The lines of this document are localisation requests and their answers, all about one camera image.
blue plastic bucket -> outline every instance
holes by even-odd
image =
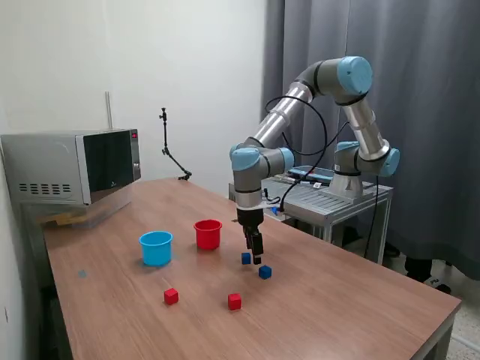
[[[152,231],[140,236],[143,263],[148,266],[163,266],[172,259],[173,235],[167,231]]]

metal table leg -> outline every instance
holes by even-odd
[[[433,347],[432,350],[425,356],[425,360],[444,360],[447,358],[447,352],[449,351],[450,338],[452,337],[452,328],[440,338],[439,342]]]
[[[333,230],[333,226],[331,223],[326,223],[324,226],[323,226],[323,240],[328,242],[329,244],[332,243],[332,230]]]
[[[367,259],[378,264],[382,264],[383,261],[391,202],[391,199],[387,199],[377,205],[370,244],[368,245]]]

person's leg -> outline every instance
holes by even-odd
[[[405,260],[405,270],[406,276],[413,280],[434,287],[443,293],[449,294],[452,292],[450,287],[442,283],[440,279],[431,275],[432,260],[412,259],[411,257],[407,257]]]

cable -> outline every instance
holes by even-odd
[[[265,198],[267,199],[269,205],[277,204],[281,200],[281,198],[279,196],[276,196],[273,199],[270,199],[269,198],[269,189],[267,189],[267,188],[263,189],[263,194],[265,195]]]
[[[340,135],[340,132],[347,126],[348,122],[344,123],[340,130],[337,132],[337,135],[335,135],[333,137],[333,139],[330,140],[330,142],[327,144],[327,148],[338,138],[338,135]],[[290,149],[292,152],[295,152],[296,154],[298,155],[303,155],[303,156],[312,156],[312,155],[317,155],[319,154],[320,152],[323,151],[323,148],[321,148],[319,151],[315,151],[315,152],[300,152],[300,151],[297,151],[295,150],[294,148],[292,148],[292,146],[290,146],[290,144],[288,143],[288,140],[287,140],[287,137],[285,136],[285,133],[282,133],[282,137],[283,139],[285,140],[285,143],[286,143],[286,147],[288,149]]]
[[[368,245],[370,244],[370,238],[371,238],[371,236],[372,236],[372,231],[374,230],[375,215],[377,214],[377,205],[378,205],[378,175],[375,176],[375,179],[376,179],[375,206],[373,207],[372,222],[371,222],[371,224],[370,224],[370,231],[368,232],[367,245],[365,246],[365,252],[364,252],[364,254],[363,254],[363,257],[364,257],[365,259],[367,258]]]
[[[297,101],[300,101],[301,103],[307,105],[308,107],[310,107],[315,113],[316,115],[320,118],[320,121],[322,122],[322,126],[323,126],[323,143],[325,144],[322,148],[322,150],[320,150],[322,152],[322,154],[319,156],[318,160],[316,161],[316,163],[310,168],[310,170],[308,170],[300,179],[297,179],[295,180],[295,182],[293,184],[291,184],[288,189],[286,189],[285,193],[283,193],[283,196],[281,198],[281,201],[280,201],[280,211],[283,212],[284,211],[284,203],[285,203],[285,197],[287,196],[287,194],[297,185],[299,184],[300,182],[303,182],[309,175],[312,171],[314,171],[315,167],[317,167],[317,165],[320,163],[320,161],[323,159],[323,157],[325,156],[325,150],[327,149],[327,147],[329,146],[329,144],[327,143],[327,126],[325,124],[325,120],[323,119],[323,116],[322,114],[320,114],[320,112],[315,109],[310,103],[308,103],[307,101],[305,100],[302,100],[302,99],[299,99],[297,97],[294,97],[294,96],[289,96],[289,95],[283,95],[283,96],[278,96],[278,97],[274,97],[273,99],[271,99],[269,102],[267,102],[267,104],[265,105],[265,110],[267,109],[267,107],[269,106],[269,104],[273,101],[276,101],[276,100],[280,100],[280,99],[294,99],[294,100],[297,100]]]

red plastic bucket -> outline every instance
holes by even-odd
[[[193,225],[196,231],[196,246],[203,250],[214,250],[220,246],[220,229],[218,220],[202,220]]]

